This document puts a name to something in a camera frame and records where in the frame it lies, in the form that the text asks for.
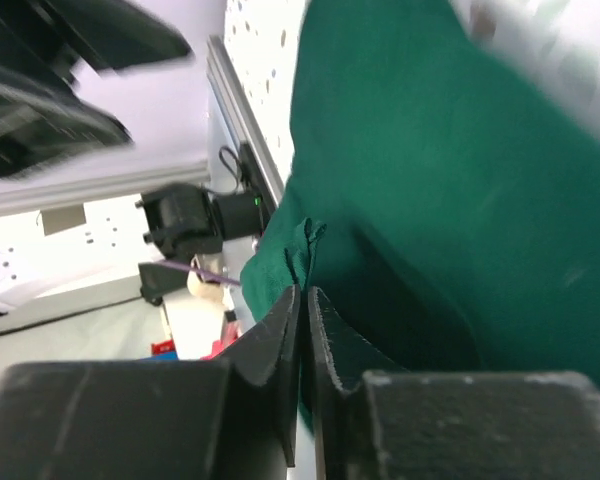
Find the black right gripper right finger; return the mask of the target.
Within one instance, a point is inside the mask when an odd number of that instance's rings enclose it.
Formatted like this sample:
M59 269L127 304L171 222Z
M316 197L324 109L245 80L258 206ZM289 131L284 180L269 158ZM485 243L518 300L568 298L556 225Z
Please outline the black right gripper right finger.
M600 479L600 391L575 372L410 373L308 295L321 479Z

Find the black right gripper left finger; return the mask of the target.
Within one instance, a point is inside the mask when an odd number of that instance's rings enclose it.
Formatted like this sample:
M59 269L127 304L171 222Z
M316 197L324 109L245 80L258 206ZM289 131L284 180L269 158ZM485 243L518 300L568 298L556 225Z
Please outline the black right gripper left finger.
M210 360L27 363L0 380L0 479L283 479L301 290Z

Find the green surgical drape cloth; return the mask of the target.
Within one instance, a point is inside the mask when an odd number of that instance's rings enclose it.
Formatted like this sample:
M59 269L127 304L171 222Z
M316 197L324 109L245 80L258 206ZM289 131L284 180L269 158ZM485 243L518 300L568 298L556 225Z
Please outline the green surgical drape cloth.
M314 1L291 175L241 274L255 319L318 287L412 371L576 371L600 389L600 144L446 1Z

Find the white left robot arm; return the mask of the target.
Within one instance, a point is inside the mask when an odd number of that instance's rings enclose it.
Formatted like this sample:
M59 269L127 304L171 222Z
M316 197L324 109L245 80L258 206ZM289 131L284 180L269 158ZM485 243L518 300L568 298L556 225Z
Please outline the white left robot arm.
M130 1L0 1L0 181L21 181L95 155L132 166L132 142L114 115L75 93L74 66L123 72L190 63L212 35L220 1L167 2L166 23ZM144 234L128 236L107 219L102 229L74 227L43 240L11 237L0 248L0 320L41 294L115 266L139 252L166 259L212 253L226 235L229 199L175 182L134 205Z

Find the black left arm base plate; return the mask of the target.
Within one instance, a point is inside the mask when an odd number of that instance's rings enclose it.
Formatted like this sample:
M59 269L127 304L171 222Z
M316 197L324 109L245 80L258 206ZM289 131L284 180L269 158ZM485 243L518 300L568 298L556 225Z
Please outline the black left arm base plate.
M243 142L235 152L222 146L218 159L236 182L232 191L218 194L213 201L223 239L261 236L270 220L272 203L263 190L252 147Z

